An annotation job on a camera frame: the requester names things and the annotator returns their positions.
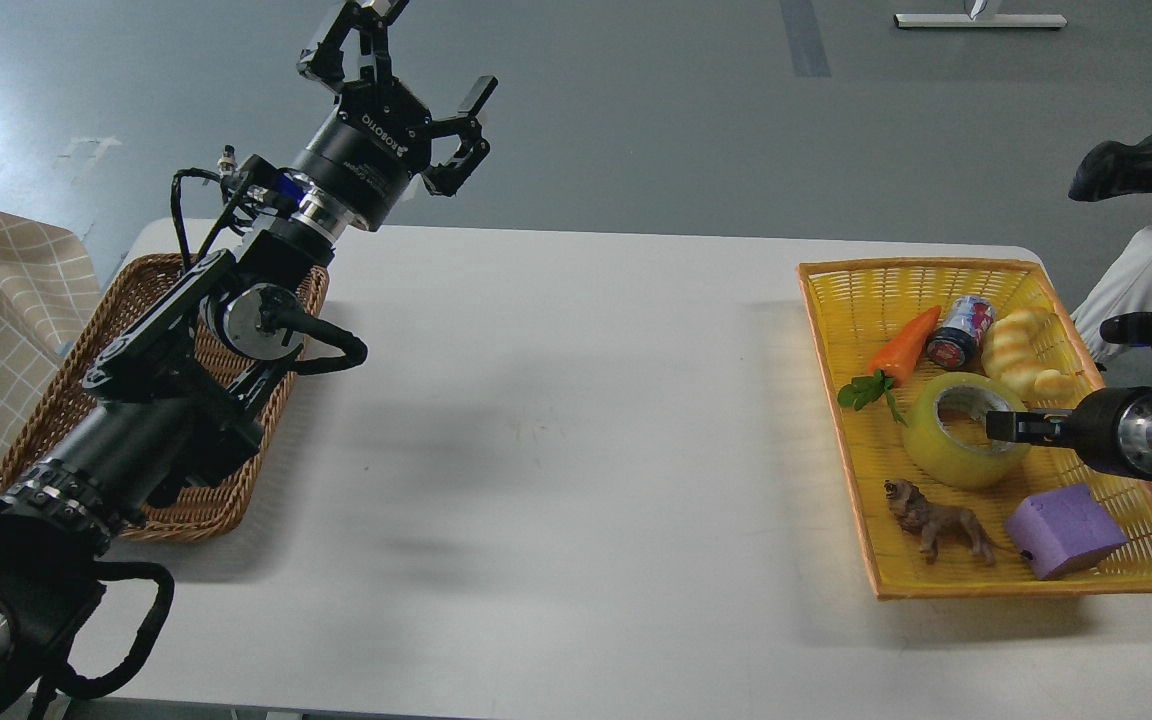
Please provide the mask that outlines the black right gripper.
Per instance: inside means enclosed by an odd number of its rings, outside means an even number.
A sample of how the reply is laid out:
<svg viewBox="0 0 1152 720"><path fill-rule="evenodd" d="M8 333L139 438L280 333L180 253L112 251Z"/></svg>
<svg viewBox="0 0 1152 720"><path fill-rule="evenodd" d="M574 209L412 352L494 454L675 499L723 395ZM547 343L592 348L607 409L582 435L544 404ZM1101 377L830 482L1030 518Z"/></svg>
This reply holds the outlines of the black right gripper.
<svg viewBox="0 0 1152 720"><path fill-rule="evenodd" d="M1083 397L1071 410L996 411L986 414L986 434L1015 445L1064 445L1087 468L1117 477L1149 477L1126 455L1120 425L1135 402L1152 395L1146 387L1102 388Z"/></svg>

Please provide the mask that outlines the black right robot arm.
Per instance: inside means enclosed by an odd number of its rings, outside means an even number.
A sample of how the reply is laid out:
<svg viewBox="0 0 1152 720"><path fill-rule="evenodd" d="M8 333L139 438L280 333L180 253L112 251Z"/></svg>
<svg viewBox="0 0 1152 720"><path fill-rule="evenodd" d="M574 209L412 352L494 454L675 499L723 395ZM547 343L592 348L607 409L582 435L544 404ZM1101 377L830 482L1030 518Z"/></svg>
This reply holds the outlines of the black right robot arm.
<svg viewBox="0 0 1152 720"><path fill-rule="evenodd" d="M1152 313L1114 316L1101 336L1152 348ZM1102 388L1074 409L990 411L986 434L1011 444L1070 448L1100 473L1152 482L1152 386Z"/></svg>

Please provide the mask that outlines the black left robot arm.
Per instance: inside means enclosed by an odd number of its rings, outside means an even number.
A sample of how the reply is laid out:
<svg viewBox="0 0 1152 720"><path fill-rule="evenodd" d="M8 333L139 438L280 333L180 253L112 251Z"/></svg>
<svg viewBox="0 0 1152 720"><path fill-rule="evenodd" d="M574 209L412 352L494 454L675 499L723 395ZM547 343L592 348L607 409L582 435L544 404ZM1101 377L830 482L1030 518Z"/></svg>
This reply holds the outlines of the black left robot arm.
<svg viewBox="0 0 1152 720"><path fill-rule="evenodd" d="M364 363L367 346L297 300L346 229L376 232L412 179L450 197L488 156L483 76L435 119L393 73L402 1L346 1L302 51L302 77L334 106L291 167L225 147L223 209L189 249L172 190L179 281L84 374L93 410L0 492L0 714L29 688L41 719L56 694L92 700L146 664L175 592L156 562L108 562L109 543L187 487L217 487L259 455L259 414L291 374Z"/></svg>

